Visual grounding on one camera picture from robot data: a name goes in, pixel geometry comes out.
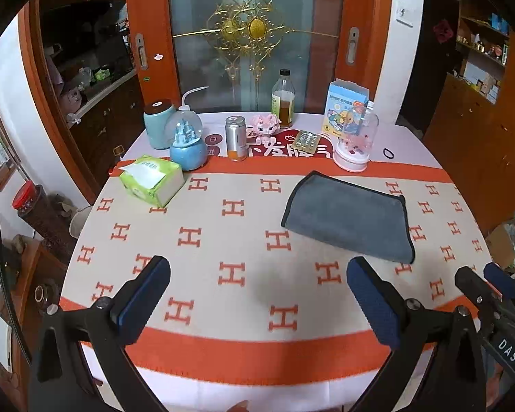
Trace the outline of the glass bottle with amber liquid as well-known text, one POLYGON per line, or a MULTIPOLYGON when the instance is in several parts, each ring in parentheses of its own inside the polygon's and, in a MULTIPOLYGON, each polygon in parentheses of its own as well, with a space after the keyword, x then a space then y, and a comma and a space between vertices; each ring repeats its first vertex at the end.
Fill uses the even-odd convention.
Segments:
POLYGON ((295 98, 291 72, 289 69, 281 69, 272 88, 272 114, 278 118, 281 127, 289 127, 293 123, 295 98))

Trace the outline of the pink dome snow globe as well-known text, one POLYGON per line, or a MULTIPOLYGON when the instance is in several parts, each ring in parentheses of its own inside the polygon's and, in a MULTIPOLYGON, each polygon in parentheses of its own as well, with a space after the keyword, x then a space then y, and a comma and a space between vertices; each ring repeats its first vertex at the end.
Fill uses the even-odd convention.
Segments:
POLYGON ((346 116, 333 160, 340 168, 353 172, 363 172, 373 149, 379 128, 379 117, 362 102, 355 102, 346 116))

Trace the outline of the purple and grey towel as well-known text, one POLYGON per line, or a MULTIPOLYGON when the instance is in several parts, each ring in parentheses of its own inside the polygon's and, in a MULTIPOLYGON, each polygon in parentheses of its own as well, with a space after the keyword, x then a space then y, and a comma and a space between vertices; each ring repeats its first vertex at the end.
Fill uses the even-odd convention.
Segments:
POLYGON ((416 257, 403 196, 316 170, 292 190, 281 225, 307 238, 386 261, 412 264, 416 257))

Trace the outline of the cardboard box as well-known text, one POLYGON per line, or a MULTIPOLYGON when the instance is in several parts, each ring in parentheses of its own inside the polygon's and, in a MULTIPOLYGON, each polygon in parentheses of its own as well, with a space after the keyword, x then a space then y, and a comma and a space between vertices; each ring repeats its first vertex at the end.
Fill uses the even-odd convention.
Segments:
POLYGON ((515 226, 502 223, 485 238, 492 261, 502 269, 515 263, 515 226))

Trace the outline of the wooden shelf cabinet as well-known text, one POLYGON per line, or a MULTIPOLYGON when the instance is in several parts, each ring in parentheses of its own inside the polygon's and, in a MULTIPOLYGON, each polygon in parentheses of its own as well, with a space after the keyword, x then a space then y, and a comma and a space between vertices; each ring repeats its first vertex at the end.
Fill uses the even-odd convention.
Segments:
POLYGON ((488 233, 515 216, 515 32, 489 0, 459 0, 454 32, 424 142, 488 233))

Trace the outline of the glass door with gold ornament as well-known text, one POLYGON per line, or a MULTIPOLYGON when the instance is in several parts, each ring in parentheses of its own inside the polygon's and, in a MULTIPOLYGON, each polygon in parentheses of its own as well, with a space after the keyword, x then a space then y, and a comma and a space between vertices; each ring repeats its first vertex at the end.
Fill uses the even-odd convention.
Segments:
POLYGON ((297 112, 342 79, 375 92, 392 0, 126 0, 137 77, 152 103, 268 111, 289 70, 297 112))

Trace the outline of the green tissue pack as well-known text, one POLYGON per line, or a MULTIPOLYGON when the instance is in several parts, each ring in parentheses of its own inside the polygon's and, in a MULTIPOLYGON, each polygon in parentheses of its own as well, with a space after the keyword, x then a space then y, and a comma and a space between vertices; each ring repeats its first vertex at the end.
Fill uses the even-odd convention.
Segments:
POLYGON ((185 184, 179 164, 143 155, 120 166, 120 180, 128 194, 147 204, 164 208, 185 184))

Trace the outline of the pink brick pig figure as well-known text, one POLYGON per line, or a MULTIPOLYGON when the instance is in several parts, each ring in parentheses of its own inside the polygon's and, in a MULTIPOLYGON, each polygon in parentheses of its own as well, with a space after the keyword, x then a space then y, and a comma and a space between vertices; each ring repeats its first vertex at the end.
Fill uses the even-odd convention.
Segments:
POLYGON ((256 115, 246 127, 246 135, 256 145, 276 143, 275 134, 280 130, 280 121, 275 114, 256 115))

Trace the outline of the blue castle snow globe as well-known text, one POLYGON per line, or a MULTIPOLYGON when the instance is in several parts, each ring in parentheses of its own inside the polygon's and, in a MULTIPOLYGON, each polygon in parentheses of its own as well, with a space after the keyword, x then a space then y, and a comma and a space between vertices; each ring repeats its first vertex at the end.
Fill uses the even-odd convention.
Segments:
POLYGON ((170 160, 184 172, 202 167, 208 157, 203 139, 203 122, 188 105, 182 105, 170 116, 164 128, 170 160))

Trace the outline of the silver pill blister pack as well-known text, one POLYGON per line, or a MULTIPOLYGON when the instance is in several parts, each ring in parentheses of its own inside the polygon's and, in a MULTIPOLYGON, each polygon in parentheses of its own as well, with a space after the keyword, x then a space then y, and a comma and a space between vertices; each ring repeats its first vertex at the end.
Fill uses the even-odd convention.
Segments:
POLYGON ((314 155, 319 142, 320 136, 306 130, 300 130, 292 142, 292 148, 298 152, 304 152, 308 155, 314 155))

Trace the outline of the dark wooden sideboard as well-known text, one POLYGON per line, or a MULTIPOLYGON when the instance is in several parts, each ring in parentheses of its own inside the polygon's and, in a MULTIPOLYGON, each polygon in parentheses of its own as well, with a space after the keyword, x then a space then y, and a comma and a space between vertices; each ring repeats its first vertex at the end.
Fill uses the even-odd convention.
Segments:
POLYGON ((39 33, 68 133, 103 186, 144 129, 126 0, 39 0, 39 33))

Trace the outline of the blue cartoon duck box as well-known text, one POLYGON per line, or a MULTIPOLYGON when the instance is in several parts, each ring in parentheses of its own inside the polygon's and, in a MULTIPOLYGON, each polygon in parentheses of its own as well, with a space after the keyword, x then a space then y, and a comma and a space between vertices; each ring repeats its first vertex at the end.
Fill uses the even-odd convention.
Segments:
POLYGON ((364 107, 369 101, 369 90, 353 82, 336 79, 327 91, 321 134, 339 137, 346 123, 353 123, 353 106, 364 107))

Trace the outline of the silver and orange can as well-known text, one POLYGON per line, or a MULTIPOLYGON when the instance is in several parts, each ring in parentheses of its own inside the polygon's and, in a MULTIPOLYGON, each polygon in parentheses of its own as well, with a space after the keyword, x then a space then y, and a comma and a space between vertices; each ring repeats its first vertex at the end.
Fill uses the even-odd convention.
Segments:
POLYGON ((243 116, 231 115, 226 118, 225 136, 228 158, 236 162, 246 159, 246 123, 243 116))

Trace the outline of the teal mug with brown lid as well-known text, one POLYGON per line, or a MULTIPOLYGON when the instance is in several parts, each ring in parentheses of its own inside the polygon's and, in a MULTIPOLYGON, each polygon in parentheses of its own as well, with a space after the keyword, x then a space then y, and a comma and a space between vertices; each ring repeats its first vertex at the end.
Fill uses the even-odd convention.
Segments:
POLYGON ((169 99, 154 101, 144 108, 144 124, 150 146, 155 150, 169 147, 165 128, 169 118, 175 113, 175 106, 169 99))

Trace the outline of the red lidded jar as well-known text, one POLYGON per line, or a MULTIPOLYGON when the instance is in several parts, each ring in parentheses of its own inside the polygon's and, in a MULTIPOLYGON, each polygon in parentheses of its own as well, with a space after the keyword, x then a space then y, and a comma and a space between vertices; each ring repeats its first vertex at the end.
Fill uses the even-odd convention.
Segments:
POLYGON ((12 207, 19 216, 26 214, 38 201, 42 187, 33 181, 26 181, 13 197, 12 207))

